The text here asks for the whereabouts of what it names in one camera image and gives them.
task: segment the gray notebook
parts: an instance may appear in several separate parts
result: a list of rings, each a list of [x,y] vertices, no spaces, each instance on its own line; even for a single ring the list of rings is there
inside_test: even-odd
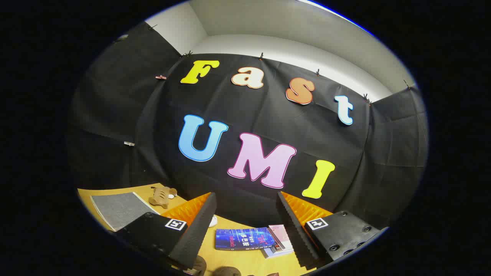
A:
[[[146,212],[159,215],[135,192],[90,197],[97,213],[116,232]]]

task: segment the brown plush toy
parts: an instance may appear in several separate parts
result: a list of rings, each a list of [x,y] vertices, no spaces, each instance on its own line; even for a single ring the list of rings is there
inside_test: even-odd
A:
[[[162,188],[155,188],[151,187],[154,190],[154,196],[148,199],[148,202],[152,205],[160,205],[164,209],[167,209],[169,206],[169,195],[171,194],[172,197],[174,198],[177,196],[177,190],[174,188],[169,188],[166,186],[163,186]]]

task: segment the black foam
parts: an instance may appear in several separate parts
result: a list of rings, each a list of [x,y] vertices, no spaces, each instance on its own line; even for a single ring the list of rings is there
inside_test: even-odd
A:
[[[199,210],[187,231],[181,236],[169,258],[190,269],[194,266],[198,251],[201,248],[206,231],[210,226],[213,214],[217,210],[217,197],[211,193]]]
[[[281,192],[278,192],[276,206],[300,266],[307,269],[315,268],[320,256]]]

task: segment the letter u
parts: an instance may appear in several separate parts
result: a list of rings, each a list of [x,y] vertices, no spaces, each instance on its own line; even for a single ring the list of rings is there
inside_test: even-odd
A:
[[[194,141],[194,136],[198,127],[202,125],[205,121],[196,115],[186,115],[184,116],[184,127],[179,137],[179,150],[187,158],[197,161],[205,162],[210,160],[217,151],[218,142],[220,142],[221,134],[228,130],[228,126],[224,123],[211,121],[208,126],[212,129],[210,136],[208,137],[208,142],[204,150],[197,150],[192,146]]]

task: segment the pink letter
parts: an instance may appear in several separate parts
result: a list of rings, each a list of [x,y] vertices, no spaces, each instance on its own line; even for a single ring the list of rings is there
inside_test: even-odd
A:
[[[251,181],[256,181],[263,172],[269,169],[266,177],[261,178],[261,184],[275,189],[283,188],[286,167],[297,150],[292,146],[279,144],[268,156],[264,157],[263,145],[259,136],[242,133],[239,137],[242,140],[242,147],[234,167],[227,170],[228,175],[245,178],[246,162],[249,162]]]

